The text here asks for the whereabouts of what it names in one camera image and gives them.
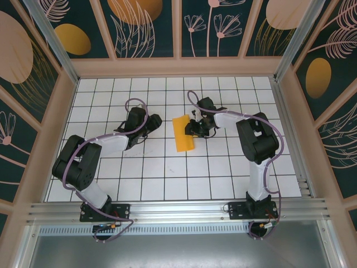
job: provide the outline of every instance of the yellow block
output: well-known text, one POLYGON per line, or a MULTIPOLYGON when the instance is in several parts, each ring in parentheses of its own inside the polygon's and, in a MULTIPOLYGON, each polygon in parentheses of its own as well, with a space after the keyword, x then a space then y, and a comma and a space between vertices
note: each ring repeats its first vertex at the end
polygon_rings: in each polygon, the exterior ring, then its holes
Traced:
POLYGON ((190 135, 185 135, 185 127, 188 123, 190 123, 188 114, 172 119, 177 152, 191 151, 195 148, 194 138, 190 135))

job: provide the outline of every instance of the tan circle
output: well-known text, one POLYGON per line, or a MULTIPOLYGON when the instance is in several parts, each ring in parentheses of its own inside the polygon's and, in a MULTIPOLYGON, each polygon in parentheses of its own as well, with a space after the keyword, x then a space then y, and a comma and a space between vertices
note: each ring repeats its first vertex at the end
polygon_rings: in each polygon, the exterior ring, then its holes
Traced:
POLYGON ((266 10, 270 26, 278 30, 295 29, 311 0, 269 0, 266 10))
POLYGON ((323 58, 312 61, 306 73, 306 91, 311 98, 321 97, 330 84, 331 66, 323 58))
POLYGON ((26 30, 0 11, 0 77, 10 83, 24 82, 31 73, 33 51, 26 30))
POLYGON ((149 14, 152 21, 161 14, 162 0, 108 0, 110 9, 121 21, 131 25, 142 25, 145 20, 141 18, 142 15, 139 14, 136 2, 140 5, 142 12, 146 11, 149 14))
POLYGON ((55 32, 67 52, 84 55, 90 51, 90 40, 81 28, 65 23, 57 26, 55 32))

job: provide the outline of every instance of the metal rail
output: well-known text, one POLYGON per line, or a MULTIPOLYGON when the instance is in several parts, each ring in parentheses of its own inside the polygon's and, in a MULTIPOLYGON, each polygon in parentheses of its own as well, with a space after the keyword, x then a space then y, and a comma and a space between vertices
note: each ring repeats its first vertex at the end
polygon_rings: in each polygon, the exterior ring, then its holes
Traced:
MULTIPOLYGON (((130 219, 140 224, 232 222, 224 212, 224 207, 229 201, 131 202, 130 219)), ((35 203, 31 205, 26 219, 29 225, 88 224, 79 222, 79 215, 78 202, 35 203)), ((324 199, 282 199, 282 221, 318 220, 329 217, 324 199)))

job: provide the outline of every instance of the metal floor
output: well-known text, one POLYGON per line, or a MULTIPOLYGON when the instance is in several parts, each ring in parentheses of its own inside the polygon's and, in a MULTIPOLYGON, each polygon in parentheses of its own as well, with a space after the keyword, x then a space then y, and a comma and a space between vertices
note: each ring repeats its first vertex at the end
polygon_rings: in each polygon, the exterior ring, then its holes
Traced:
POLYGON ((108 244, 87 236, 39 237, 31 268, 330 267, 316 222, 281 222, 255 241, 246 233, 124 235, 108 244))

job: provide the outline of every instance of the white grid mat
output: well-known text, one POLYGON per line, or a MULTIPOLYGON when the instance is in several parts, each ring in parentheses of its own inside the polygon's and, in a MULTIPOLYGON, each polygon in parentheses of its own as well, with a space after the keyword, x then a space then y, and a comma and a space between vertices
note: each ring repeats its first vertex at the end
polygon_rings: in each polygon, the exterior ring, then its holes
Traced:
MULTIPOLYGON (((148 104, 149 114, 159 114, 163 122, 142 144, 100 159, 95 178, 113 200, 245 198, 249 162, 236 133, 219 129, 208 140, 195 138, 194 150, 176 152, 172 119, 193 110, 187 90, 210 97, 217 108, 264 112, 283 134, 267 77, 82 79, 61 148, 74 134, 92 138, 113 132, 127 117, 125 101, 139 98, 148 104)), ((301 196, 287 145, 273 163, 269 183, 273 191, 279 185, 283 197, 301 196)), ((79 199, 52 178, 45 201, 79 199)))

